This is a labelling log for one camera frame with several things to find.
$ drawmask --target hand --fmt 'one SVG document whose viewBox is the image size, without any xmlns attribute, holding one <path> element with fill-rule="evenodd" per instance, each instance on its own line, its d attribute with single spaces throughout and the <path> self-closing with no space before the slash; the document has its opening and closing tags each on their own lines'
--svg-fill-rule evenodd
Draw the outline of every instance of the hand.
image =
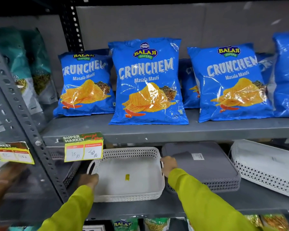
<svg viewBox="0 0 289 231">
<path fill-rule="evenodd" d="M 88 187 L 90 187 L 94 191 L 98 182 L 99 182 L 99 175 L 97 173 L 93 174 L 93 175 L 82 174 L 80 176 L 80 179 L 78 182 L 78 187 L 83 186 L 83 185 L 87 185 Z"/>
<path fill-rule="evenodd" d="M 10 186 L 26 168 L 24 163 L 8 162 L 0 168 L 0 181 Z"/>
<path fill-rule="evenodd" d="M 161 162 L 164 163 L 164 167 L 162 168 L 162 173 L 165 177 L 168 177 L 170 172 L 178 167 L 176 159 L 171 156 L 165 156 L 161 159 Z"/>
</svg>

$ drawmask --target white plastic tray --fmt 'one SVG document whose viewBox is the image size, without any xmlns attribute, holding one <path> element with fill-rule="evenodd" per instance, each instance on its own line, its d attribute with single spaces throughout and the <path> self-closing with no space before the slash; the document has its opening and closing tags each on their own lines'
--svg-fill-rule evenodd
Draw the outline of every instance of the white plastic tray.
<svg viewBox="0 0 289 231">
<path fill-rule="evenodd" d="M 94 202 L 158 199 L 165 187 L 160 153 L 156 147 L 104 149 L 103 159 L 93 160 L 87 170 L 98 173 Z"/>
<path fill-rule="evenodd" d="M 236 140 L 231 154 L 242 178 L 289 196 L 289 151 Z"/>
</svg>

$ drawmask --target yellow sticker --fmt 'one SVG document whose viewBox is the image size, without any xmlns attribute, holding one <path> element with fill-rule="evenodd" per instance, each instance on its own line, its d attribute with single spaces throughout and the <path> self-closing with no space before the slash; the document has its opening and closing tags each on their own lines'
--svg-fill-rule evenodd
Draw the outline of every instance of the yellow sticker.
<svg viewBox="0 0 289 231">
<path fill-rule="evenodd" d="M 0 160 L 34 164 L 26 142 L 0 143 Z"/>
<path fill-rule="evenodd" d="M 65 136 L 62 139 L 65 142 L 64 162 L 103 158 L 104 138 L 100 132 Z"/>
</svg>

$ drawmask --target barcode label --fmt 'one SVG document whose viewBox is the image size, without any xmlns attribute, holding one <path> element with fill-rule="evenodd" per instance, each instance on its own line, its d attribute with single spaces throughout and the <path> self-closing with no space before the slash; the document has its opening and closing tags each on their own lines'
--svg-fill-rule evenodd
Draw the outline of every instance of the barcode label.
<svg viewBox="0 0 289 231">
<path fill-rule="evenodd" d="M 192 157 L 194 160 L 204 160 L 204 157 L 201 153 L 192 153 Z"/>
</svg>

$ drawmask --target stacked trays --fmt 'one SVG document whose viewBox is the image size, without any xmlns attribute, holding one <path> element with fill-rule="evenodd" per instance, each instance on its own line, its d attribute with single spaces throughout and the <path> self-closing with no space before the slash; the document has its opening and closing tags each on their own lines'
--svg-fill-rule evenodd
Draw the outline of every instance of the stacked trays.
<svg viewBox="0 0 289 231">
<path fill-rule="evenodd" d="M 289 196 L 289 151 L 236 140 L 231 154 L 242 178 Z"/>
<path fill-rule="evenodd" d="M 165 188 L 160 158 L 155 147 L 104 149 L 103 158 L 93 160 L 87 170 L 100 176 L 94 202 L 158 199 Z"/>
<path fill-rule="evenodd" d="M 241 176 L 231 160 L 215 142 L 167 143 L 163 156 L 172 156 L 178 167 L 207 185 L 214 193 L 237 191 Z M 166 189 L 174 192 L 167 183 Z"/>
</svg>

